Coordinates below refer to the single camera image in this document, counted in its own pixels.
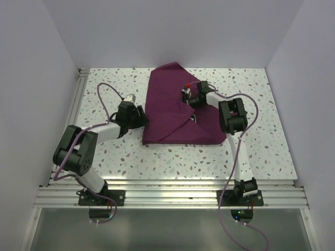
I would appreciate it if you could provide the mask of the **stainless steel tray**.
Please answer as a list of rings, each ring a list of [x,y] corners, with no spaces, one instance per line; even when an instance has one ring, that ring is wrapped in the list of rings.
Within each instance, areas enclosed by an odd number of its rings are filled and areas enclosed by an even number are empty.
[[[196,123],[196,116],[194,114],[191,115],[190,119]]]

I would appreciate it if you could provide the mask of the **purple cloth mat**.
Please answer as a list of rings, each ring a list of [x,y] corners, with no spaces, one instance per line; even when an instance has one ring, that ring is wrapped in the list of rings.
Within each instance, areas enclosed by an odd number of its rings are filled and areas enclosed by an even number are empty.
[[[144,109],[149,122],[142,144],[218,145],[227,138],[220,129],[217,108],[205,105],[194,109],[183,103],[182,89],[192,82],[198,79],[177,62],[151,71]],[[191,90],[197,92],[195,84]],[[192,114],[196,123],[190,119]]]

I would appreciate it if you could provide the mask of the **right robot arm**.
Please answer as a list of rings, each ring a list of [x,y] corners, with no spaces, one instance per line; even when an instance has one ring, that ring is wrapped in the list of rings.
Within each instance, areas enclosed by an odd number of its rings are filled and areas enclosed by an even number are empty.
[[[232,177],[233,199],[239,205],[247,204],[257,194],[258,186],[249,163],[245,139],[242,137],[250,128],[243,100],[237,95],[224,97],[207,81],[196,82],[197,94],[193,95],[190,84],[182,89],[182,101],[193,108],[210,105],[218,109],[219,125],[230,144],[234,159]]]

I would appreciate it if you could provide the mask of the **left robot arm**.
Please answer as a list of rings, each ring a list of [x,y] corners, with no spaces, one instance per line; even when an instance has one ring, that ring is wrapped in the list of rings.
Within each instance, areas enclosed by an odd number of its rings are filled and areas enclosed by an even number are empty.
[[[73,177],[91,192],[90,199],[95,204],[104,205],[109,198],[107,182],[92,167],[96,146],[147,124],[142,106],[122,101],[116,114],[104,123],[87,128],[67,126],[53,155],[52,161],[58,166],[53,180]]]

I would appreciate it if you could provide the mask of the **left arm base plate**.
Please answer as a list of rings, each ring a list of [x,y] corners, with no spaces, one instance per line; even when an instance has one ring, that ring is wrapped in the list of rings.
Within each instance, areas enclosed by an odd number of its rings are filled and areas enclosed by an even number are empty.
[[[79,196],[78,205],[80,206],[111,206],[111,199],[115,202],[116,206],[123,206],[126,198],[126,192],[124,190],[108,190],[103,195],[93,195],[87,190],[77,191],[76,194]]]

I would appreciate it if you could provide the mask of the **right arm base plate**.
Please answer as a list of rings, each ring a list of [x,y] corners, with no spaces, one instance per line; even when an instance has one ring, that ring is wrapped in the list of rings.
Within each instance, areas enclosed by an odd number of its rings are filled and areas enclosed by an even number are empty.
[[[223,207],[261,207],[264,206],[264,201],[261,190],[246,197],[238,197],[233,193],[233,190],[225,190],[220,205]]]

